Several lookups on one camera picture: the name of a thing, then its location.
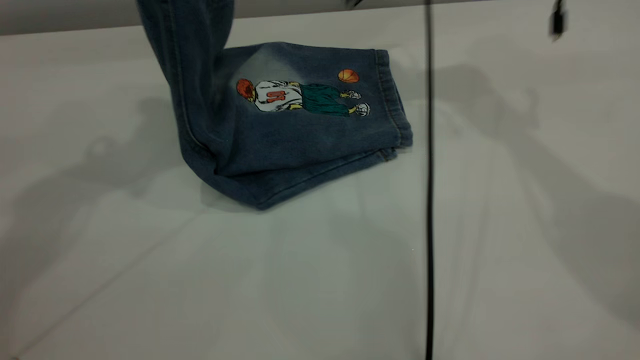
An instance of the jeans hem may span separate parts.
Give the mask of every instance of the jeans hem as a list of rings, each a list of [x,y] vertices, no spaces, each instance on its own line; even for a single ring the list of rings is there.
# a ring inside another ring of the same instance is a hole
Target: jeans hem
[[[398,132],[396,147],[409,147],[413,144],[411,125],[404,114],[404,107],[398,93],[396,82],[389,67],[389,53],[386,50],[375,50],[378,83],[385,102],[387,114]]]
[[[344,163],[333,168],[330,168],[318,174],[314,174],[302,181],[298,181],[296,184],[284,190],[276,192],[267,200],[255,204],[254,206],[259,210],[266,210],[327,181],[338,179],[345,175],[364,170],[379,163],[390,161],[396,157],[397,152],[393,149],[380,149],[366,152],[365,154],[353,160],[345,161]]]

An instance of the white jersey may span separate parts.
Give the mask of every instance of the white jersey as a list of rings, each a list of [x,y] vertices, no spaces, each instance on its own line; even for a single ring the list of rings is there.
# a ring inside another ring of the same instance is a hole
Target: white jersey
[[[261,111],[282,111],[290,105],[302,105],[299,85],[287,81],[261,81],[255,87],[255,105]]]

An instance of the basketball player embroidery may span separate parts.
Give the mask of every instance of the basketball player embroidery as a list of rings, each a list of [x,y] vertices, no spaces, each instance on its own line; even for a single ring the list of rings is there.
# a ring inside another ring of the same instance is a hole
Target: basketball player embroidery
[[[359,80],[355,71],[345,69],[338,75],[345,83]],[[366,102],[353,107],[337,102],[338,99],[359,99],[353,90],[341,92],[337,88],[322,84],[302,85],[292,81],[261,81],[254,86],[247,79],[237,82],[236,90],[242,97],[254,103],[260,111],[276,112],[305,109],[310,113],[348,117],[357,114],[367,116],[371,109]]]

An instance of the white table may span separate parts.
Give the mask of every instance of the white table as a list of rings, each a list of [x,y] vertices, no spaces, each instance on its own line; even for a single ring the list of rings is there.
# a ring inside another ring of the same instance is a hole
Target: white table
[[[254,211],[181,160],[142,28],[0,38],[2,356],[421,356],[422,10],[243,19],[228,46],[269,41],[388,49],[413,149]]]
[[[640,7],[572,1],[556,44],[550,7],[435,7],[437,359],[640,356]],[[183,164],[140,28],[0,38],[0,349],[423,358],[423,9],[243,19],[228,44],[274,40],[388,49],[413,149],[252,211]]]
[[[437,359],[640,358],[640,3],[435,7]]]

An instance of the gray wall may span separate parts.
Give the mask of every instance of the gray wall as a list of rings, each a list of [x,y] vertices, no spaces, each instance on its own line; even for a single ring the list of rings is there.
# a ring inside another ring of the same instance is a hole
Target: gray wall
[[[236,0],[236,17],[339,11],[346,9],[345,1]],[[422,3],[424,0],[363,0],[358,8]],[[134,0],[0,0],[0,35],[137,24]]]

